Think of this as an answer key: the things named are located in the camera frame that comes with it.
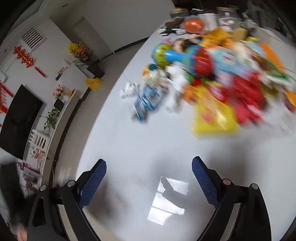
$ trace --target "potted plant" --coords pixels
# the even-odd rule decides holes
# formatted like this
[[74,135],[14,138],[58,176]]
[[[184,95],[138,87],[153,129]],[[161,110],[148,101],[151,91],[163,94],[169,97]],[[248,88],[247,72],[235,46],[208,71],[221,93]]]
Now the potted plant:
[[51,131],[51,129],[55,129],[55,125],[57,123],[57,118],[59,117],[59,110],[54,108],[51,112],[48,112],[47,121],[44,123],[44,130]]
[[90,71],[95,77],[102,78],[105,73],[98,66],[99,61],[92,61],[91,57],[93,50],[87,49],[81,43],[70,43],[68,46],[69,52],[77,58],[73,61],[77,67],[87,66],[87,70]]

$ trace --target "door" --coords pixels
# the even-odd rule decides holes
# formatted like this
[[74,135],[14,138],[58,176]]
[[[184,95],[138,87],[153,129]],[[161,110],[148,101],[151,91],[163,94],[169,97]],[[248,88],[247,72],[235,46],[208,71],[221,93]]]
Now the door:
[[74,32],[81,38],[99,60],[112,53],[107,43],[102,39],[100,34],[85,19],[81,18],[73,28]]

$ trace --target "mesh pattern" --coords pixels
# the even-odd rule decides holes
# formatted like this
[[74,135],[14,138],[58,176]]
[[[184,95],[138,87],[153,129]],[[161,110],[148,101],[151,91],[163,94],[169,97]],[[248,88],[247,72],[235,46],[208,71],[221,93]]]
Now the mesh pattern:
[[214,205],[217,209],[219,206],[219,202],[217,200],[217,189],[212,183],[210,177],[207,175],[207,172],[200,165],[199,159],[196,157],[192,160],[192,171],[202,188],[208,203]]
[[97,191],[99,185],[101,184],[105,174],[107,171],[107,165],[104,160],[100,163],[97,169],[93,172],[90,178],[85,183],[84,187],[81,189],[80,192],[80,202],[79,207],[82,209],[84,206],[87,206],[95,192]]

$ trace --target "screw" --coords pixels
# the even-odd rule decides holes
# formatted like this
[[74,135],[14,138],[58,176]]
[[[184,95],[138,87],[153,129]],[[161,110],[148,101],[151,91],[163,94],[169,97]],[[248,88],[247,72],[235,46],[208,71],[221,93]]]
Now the screw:
[[42,185],[42,186],[40,187],[40,191],[44,191],[46,188],[47,188],[46,185]]
[[224,183],[225,185],[230,185],[230,184],[231,184],[231,181],[228,180],[228,179],[224,179],[224,180],[223,180],[223,183]]
[[253,184],[252,184],[252,188],[257,190],[259,187],[258,187],[257,184],[253,183]]
[[68,187],[72,187],[74,185],[75,185],[75,181],[74,180],[71,180],[71,181],[67,182],[67,186]]

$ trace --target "yellow plastic bag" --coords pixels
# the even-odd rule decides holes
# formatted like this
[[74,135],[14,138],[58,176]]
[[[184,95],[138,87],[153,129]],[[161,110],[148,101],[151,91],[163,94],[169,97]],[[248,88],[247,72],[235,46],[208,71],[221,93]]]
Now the yellow plastic bag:
[[232,38],[225,30],[218,27],[214,29],[212,32],[202,35],[202,42],[199,44],[204,48],[211,48],[221,43],[224,43],[227,39]]
[[102,84],[102,81],[99,79],[99,78],[87,78],[85,80],[85,83],[87,84],[87,86],[91,89],[91,90],[95,90],[97,89],[98,87],[101,86]]
[[227,103],[217,100],[205,88],[197,91],[198,101],[191,130],[196,135],[235,133],[238,124],[234,110]]

